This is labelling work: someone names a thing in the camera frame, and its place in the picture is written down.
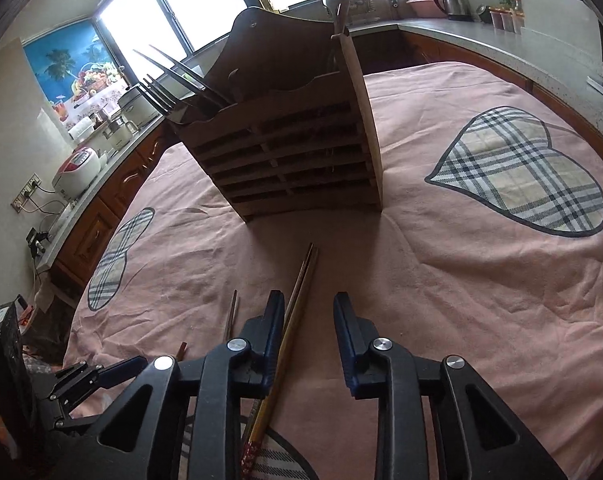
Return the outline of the red-tipped wooden chopstick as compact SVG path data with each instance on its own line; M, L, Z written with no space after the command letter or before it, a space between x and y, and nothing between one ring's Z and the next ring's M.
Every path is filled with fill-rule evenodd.
M223 330L223 335L222 335L223 341L228 341L231 338L234 321L236 318L237 306L238 306L238 291L234 290L232 298L231 298L231 306L230 306L230 309L228 309L228 315L226 316L226 320L225 320L225 325L224 325L224 330ZM184 358L186 356L186 352L187 352L187 347L188 347L187 342L182 341L180 344L180 347L178 349L178 352L176 352L176 355L175 355L175 359L178 362L181 362L184 360Z

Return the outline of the light wooden chopstick pair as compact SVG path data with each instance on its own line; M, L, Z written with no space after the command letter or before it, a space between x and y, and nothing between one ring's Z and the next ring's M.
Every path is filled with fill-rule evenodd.
M311 243L298 272L284 314L284 325L280 351L278 352L275 374L270 393L264 400L254 401L242 436L242 457L240 458L240 478L249 479L260 451L266 428L276 408L280 388L283 386L286 367L294 348L298 324L303 317L307 295L315 273L315 263L319 248Z

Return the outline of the long dark chopstick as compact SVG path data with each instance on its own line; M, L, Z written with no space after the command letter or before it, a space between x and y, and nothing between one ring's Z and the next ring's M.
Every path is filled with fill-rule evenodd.
M210 86L210 84L206 84L202 76L198 75L198 73L195 73L194 70L191 70L190 67L187 67L184 63L172 58L170 55L159 51L161 55L164 55L164 57L172 63L171 66L167 66L139 50L134 49L134 52L138 55L141 55L141 57L150 64L160 68L160 70L162 70L175 81L178 81L181 86L190 89L190 91L195 94L200 94L208 101L213 102L213 104L219 105L221 108L227 107L231 104L231 100L229 98L213 88L213 86Z

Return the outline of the pink patterned tablecloth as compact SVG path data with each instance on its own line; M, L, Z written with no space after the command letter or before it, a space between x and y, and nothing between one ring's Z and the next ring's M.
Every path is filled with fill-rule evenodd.
M463 356L567 477L603 463L603 160L514 84L462 63L365 79L383 164L378 211L239 218L182 144L107 246L65 363L190 359L221 344L319 248L258 479L370 479L377 408L344 381L333 300L416 356Z

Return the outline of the pink white rice cooker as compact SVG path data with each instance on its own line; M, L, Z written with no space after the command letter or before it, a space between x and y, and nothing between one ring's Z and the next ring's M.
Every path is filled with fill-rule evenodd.
M89 146L79 148L64 161L52 180L53 190L66 198L76 200L97 178L102 162L96 151Z

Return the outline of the small white blender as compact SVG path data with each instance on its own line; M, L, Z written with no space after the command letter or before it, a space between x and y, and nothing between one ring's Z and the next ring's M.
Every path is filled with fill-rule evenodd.
M131 122L123 115L118 115L110 118L103 135L109 145L119 151L132 140L132 136L137 132L138 126L135 122Z

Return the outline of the white electric pot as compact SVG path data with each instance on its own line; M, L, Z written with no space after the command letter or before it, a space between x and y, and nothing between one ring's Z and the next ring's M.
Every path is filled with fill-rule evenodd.
M123 116L134 122L138 128L144 127L159 116L158 110L145 99L137 84L126 89L118 99L118 105Z

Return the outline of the tropical fruit poster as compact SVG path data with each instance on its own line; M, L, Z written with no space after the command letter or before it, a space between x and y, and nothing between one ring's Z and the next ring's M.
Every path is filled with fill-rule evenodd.
M24 46L44 96L66 130L99 110L114 113L128 84L89 20Z

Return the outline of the wooden utensil holder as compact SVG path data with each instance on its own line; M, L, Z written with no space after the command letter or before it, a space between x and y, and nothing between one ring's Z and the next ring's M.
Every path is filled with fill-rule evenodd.
M167 118L245 221L382 207L379 138L347 30L248 8L204 88Z

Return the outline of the lower wooden cabinets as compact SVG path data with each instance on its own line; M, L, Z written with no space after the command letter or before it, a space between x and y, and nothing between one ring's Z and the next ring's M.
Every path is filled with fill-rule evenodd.
M583 136L603 159L601 63L564 41L524 30L446 20L377 23L352 34L365 73L438 61L476 65L531 93ZM81 196L36 267L70 296L79 295L119 221L176 137L157 117Z

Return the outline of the condiment bottles group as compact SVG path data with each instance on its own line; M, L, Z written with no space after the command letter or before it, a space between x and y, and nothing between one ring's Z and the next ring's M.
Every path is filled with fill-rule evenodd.
M490 6L489 14L495 29L520 35L525 26L525 13L522 0L498 0L496 6Z

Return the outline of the stainless electric kettle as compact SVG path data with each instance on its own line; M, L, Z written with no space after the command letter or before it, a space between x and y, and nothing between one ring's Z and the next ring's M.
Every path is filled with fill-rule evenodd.
M469 0L434 0L434 2L450 21L474 21Z

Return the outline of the wall power outlet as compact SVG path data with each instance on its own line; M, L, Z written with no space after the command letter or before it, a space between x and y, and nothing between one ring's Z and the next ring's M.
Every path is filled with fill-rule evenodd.
M17 214L24 209L24 205L28 202L28 200L30 200L32 195L41 189L41 184L41 178L37 174L32 174L24 187L10 203L10 206L12 206L13 210L16 211Z

